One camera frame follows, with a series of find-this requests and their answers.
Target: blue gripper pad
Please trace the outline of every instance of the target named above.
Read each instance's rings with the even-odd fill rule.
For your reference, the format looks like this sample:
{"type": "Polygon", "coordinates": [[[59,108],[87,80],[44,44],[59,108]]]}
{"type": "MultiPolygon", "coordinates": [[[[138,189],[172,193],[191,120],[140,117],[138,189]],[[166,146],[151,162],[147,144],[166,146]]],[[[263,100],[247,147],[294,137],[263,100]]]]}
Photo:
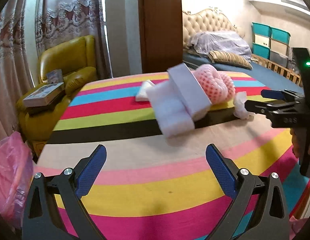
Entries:
{"type": "Polygon", "coordinates": [[[220,187],[224,194],[232,199],[236,198],[236,178],[223,161],[221,154],[214,144],[210,144],[206,148],[206,160],[211,167],[220,187]]]}
{"type": "Polygon", "coordinates": [[[263,98],[271,98],[271,99],[276,99],[276,100],[284,100],[285,99],[282,91],[274,91],[274,90],[263,89],[261,91],[261,96],[263,98]]]}
{"type": "Polygon", "coordinates": [[[75,194],[79,199],[82,196],[88,194],[100,170],[102,169],[107,156],[106,148],[103,145],[99,145],[94,150],[92,155],[93,156],[88,157],[90,158],[90,160],[88,161],[80,175],[77,177],[77,187],[75,190],[75,194]]]}

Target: white cloth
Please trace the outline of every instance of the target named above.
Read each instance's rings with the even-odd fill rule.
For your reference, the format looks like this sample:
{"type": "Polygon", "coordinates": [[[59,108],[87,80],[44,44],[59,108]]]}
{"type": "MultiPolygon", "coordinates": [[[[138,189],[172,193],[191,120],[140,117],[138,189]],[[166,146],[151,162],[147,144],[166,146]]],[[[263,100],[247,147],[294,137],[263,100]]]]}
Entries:
{"type": "Polygon", "coordinates": [[[255,113],[248,112],[245,109],[245,102],[246,101],[247,101],[246,91],[238,92],[235,95],[234,101],[233,101],[233,104],[235,107],[234,116],[236,116],[240,119],[248,120],[250,116],[255,115],[255,113]]]}
{"type": "Polygon", "coordinates": [[[138,91],[138,94],[135,97],[135,101],[136,102],[141,102],[141,101],[149,101],[147,94],[146,94],[146,90],[148,88],[151,88],[154,86],[154,83],[151,82],[150,80],[146,80],[141,84],[141,87],[138,91]]]}

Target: book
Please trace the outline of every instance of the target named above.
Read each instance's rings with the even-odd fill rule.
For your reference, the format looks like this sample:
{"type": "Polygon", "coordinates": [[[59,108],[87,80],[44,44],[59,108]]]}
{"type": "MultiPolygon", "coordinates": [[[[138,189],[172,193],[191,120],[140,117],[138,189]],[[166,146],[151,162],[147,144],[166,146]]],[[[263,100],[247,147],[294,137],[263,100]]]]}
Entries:
{"type": "Polygon", "coordinates": [[[63,73],[61,69],[55,69],[53,71],[50,71],[46,74],[48,84],[54,84],[54,83],[62,83],[63,80],[63,73]]]}
{"type": "Polygon", "coordinates": [[[28,107],[29,116],[38,114],[43,111],[53,111],[55,109],[55,106],[63,99],[64,96],[65,96],[65,91],[62,91],[46,106],[28,107]]]}
{"type": "Polygon", "coordinates": [[[64,89],[64,83],[44,85],[24,98],[24,106],[46,106],[64,89]]]}

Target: upholstered headboard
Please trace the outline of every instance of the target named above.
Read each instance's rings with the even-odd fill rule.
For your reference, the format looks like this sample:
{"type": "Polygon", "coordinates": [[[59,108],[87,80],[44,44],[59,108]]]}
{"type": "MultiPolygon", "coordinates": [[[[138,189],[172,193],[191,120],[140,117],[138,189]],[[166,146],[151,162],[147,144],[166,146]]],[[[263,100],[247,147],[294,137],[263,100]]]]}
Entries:
{"type": "Polygon", "coordinates": [[[233,25],[218,8],[208,8],[195,14],[183,11],[183,48],[187,48],[188,40],[198,32],[235,31],[243,38],[242,28],[233,25]]]}

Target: wooden bed rail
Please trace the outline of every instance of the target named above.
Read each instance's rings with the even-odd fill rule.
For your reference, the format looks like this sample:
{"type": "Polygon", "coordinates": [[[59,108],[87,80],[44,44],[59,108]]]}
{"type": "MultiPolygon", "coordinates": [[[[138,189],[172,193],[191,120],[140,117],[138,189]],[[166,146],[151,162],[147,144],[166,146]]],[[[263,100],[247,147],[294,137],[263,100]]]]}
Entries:
{"type": "Polygon", "coordinates": [[[281,65],[278,65],[266,58],[257,56],[255,54],[252,54],[252,59],[256,59],[258,61],[258,64],[266,67],[274,72],[276,72],[277,74],[284,76],[285,78],[289,79],[290,81],[292,81],[293,83],[295,83],[296,85],[302,87],[302,79],[301,76],[296,74],[294,71],[289,70],[281,65]]]}

